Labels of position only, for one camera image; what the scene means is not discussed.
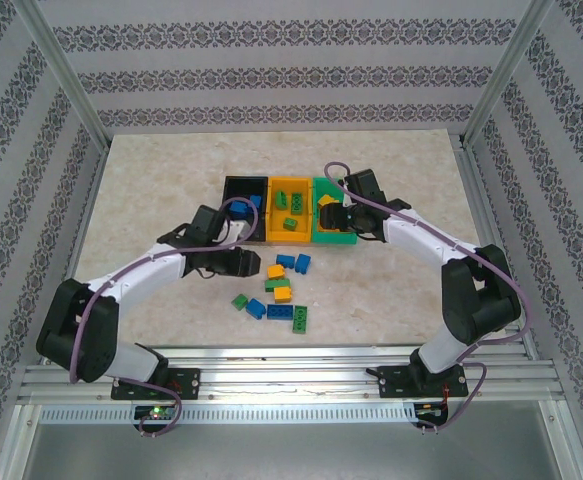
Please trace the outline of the green plastic bin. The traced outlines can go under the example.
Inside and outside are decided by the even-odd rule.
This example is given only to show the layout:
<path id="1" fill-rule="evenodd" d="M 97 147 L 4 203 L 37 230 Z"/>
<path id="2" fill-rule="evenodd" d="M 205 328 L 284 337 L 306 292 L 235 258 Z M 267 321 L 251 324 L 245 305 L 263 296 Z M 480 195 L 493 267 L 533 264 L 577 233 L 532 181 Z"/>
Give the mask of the green plastic bin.
<path id="1" fill-rule="evenodd" d="M 323 229 L 319 222 L 319 200 L 328 195 L 338 203 L 344 199 L 344 194 L 336 188 L 326 177 L 313 178 L 313 218 L 311 241 L 315 244 L 355 245 L 358 237 L 352 232 Z"/>

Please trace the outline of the yellow plastic bin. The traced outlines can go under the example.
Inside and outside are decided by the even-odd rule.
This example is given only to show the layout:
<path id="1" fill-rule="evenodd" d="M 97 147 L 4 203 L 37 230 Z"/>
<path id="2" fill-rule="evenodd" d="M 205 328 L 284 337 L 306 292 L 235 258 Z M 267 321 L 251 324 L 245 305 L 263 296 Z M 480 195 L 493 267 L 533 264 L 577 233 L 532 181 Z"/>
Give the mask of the yellow plastic bin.
<path id="1" fill-rule="evenodd" d="M 273 205 L 276 190 L 282 190 L 288 197 L 288 209 L 277 210 Z M 291 195 L 301 193 L 304 196 L 304 214 L 293 216 L 290 212 Z M 290 217 L 298 222 L 295 231 L 283 228 L 283 221 Z M 310 243 L 313 218 L 313 179 L 310 177 L 269 177 L 266 201 L 266 241 L 269 243 Z"/>

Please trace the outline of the black plastic bin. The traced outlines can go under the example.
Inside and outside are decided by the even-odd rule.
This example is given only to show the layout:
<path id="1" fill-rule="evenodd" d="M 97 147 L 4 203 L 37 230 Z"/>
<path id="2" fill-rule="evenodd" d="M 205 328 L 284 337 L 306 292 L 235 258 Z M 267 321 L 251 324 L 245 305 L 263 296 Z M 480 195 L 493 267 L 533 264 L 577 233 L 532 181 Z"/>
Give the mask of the black plastic bin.
<path id="1" fill-rule="evenodd" d="M 252 242 L 264 242 L 266 240 L 266 200 L 268 194 L 268 178 L 265 176 L 226 176 L 222 202 L 227 199 L 241 197 L 247 198 L 251 195 L 262 197 L 261 210 L 258 211 L 259 218 L 257 228 L 249 238 Z"/>

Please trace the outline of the circuit board with green light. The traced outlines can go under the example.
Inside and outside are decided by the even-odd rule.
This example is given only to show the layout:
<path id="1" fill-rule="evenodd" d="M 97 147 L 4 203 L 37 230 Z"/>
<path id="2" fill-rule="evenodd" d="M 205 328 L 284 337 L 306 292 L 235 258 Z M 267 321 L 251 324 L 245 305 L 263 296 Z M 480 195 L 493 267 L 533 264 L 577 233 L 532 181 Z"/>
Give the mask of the circuit board with green light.
<path id="1" fill-rule="evenodd" d="M 134 411 L 134 419 L 140 421 L 142 419 L 152 421 L 171 421 L 177 414 L 177 409 L 174 406 L 164 405 L 144 405 L 137 406 Z"/>

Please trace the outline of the aluminium front rail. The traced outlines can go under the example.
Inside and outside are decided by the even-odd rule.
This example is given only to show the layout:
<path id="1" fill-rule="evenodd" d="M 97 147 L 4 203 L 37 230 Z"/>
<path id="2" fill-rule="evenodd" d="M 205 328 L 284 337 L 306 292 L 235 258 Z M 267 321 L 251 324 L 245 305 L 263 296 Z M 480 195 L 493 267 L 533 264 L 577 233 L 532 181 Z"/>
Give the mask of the aluminium front rail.
<path id="1" fill-rule="evenodd" d="M 412 346 L 162 348 L 175 367 L 201 373 L 199 401 L 218 404 L 358 403 L 380 400 L 366 369 L 404 364 Z M 554 363 L 531 358 L 522 343 L 487 345 L 470 356 L 466 383 L 480 401 L 562 400 Z M 26 368 L 20 405 L 108 404 L 112 382 L 71 384 L 47 360 Z"/>

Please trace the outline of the aluminium side rail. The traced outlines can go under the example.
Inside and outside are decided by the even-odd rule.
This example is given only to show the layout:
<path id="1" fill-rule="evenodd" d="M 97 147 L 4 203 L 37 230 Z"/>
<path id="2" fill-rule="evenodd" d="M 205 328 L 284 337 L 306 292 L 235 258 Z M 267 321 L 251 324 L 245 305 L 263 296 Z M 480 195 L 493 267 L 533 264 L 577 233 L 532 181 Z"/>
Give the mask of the aluminium side rail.
<path id="1" fill-rule="evenodd" d="M 462 168 L 464 178 L 467 180 L 468 189 L 471 190 L 471 200 L 469 201 L 473 212 L 475 213 L 475 223 L 478 229 L 478 235 L 481 240 L 494 243 L 501 247 L 505 253 L 507 261 L 510 261 L 506 245 L 503 242 L 502 236 L 498 230 L 497 215 L 494 213 L 493 205 L 491 204 L 488 191 L 484 186 L 483 179 L 480 174 L 480 168 L 473 154 L 472 148 L 466 146 L 463 138 L 460 137 L 460 160 L 458 167 Z M 540 355 L 533 341 L 531 327 L 536 319 L 533 311 L 529 295 L 522 289 L 520 284 L 516 281 L 515 270 L 512 266 L 509 267 L 512 274 L 514 285 L 520 290 L 518 293 L 523 313 L 521 314 L 518 323 L 519 339 L 525 347 L 525 351 L 530 360 L 539 360 Z"/>
<path id="2" fill-rule="evenodd" d="M 54 344 L 57 342 L 57 338 L 62 335 L 62 330 L 65 328 L 65 324 L 71 323 L 71 320 L 69 320 L 69 314 L 71 313 L 72 304 L 74 303 L 72 297 L 81 289 L 79 282 L 75 280 L 74 276 L 77 271 L 80 255 L 110 150 L 111 148 L 106 149 L 95 163 L 83 202 L 79 209 L 76 229 L 70 238 L 69 257 L 65 265 L 64 273 L 62 274 L 60 284 L 54 292 L 54 296 L 36 340 L 37 353 L 43 358 L 45 358 L 48 353 L 53 353 L 56 350 Z"/>

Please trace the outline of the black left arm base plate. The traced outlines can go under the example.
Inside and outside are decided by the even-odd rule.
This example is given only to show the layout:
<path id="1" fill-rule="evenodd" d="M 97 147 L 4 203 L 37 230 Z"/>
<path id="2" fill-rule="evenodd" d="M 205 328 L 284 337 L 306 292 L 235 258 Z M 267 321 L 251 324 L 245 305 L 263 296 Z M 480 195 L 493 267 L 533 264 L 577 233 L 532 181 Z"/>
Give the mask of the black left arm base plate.
<path id="1" fill-rule="evenodd" d="M 196 368 L 167 368 L 154 373 L 146 385 L 119 380 L 112 386 L 113 400 L 166 401 L 197 400 L 200 386 L 200 370 Z"/>

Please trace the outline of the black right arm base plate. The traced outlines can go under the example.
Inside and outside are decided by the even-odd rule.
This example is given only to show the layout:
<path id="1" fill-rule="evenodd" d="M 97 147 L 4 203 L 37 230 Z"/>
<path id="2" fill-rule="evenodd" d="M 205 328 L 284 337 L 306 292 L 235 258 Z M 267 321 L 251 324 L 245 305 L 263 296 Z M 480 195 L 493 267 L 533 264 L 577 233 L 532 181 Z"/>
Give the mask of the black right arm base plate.
<path id="1" fill-rule="evenodd" d="M 469 394 L 464 369 L 459 365 L 437 374 L 412 365 L 367 368 L 366 373 L 377 380 L 381 398 L 464 398 Z"/>

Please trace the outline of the aluminium frame post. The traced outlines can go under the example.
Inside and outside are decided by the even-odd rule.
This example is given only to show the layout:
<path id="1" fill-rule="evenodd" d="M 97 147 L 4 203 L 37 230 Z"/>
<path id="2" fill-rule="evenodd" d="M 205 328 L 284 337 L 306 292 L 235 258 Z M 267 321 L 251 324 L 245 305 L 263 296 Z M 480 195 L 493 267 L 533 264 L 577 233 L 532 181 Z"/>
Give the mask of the aluminium frame post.
<path id="1" fill-rule="evenodd" d="M 460 135 L 460 142 L 465 150 L 475 143 L 489 115 L 499 101 L 500 95 L 524 57 L 526 49 L 555 3 L 556 0 L 530 0 L 528 8 L 512 33 L 511 39 L 487 82 L 465 130 Z"/>
<path id="2" fill-rule="evenodd" d="M 108 152 L 112 137 L 100 120 L 75 69 L 60 45 L 37 0 L 10 0 L 42 52 L 56 80 L 75 108 L 100 152 Z"/>

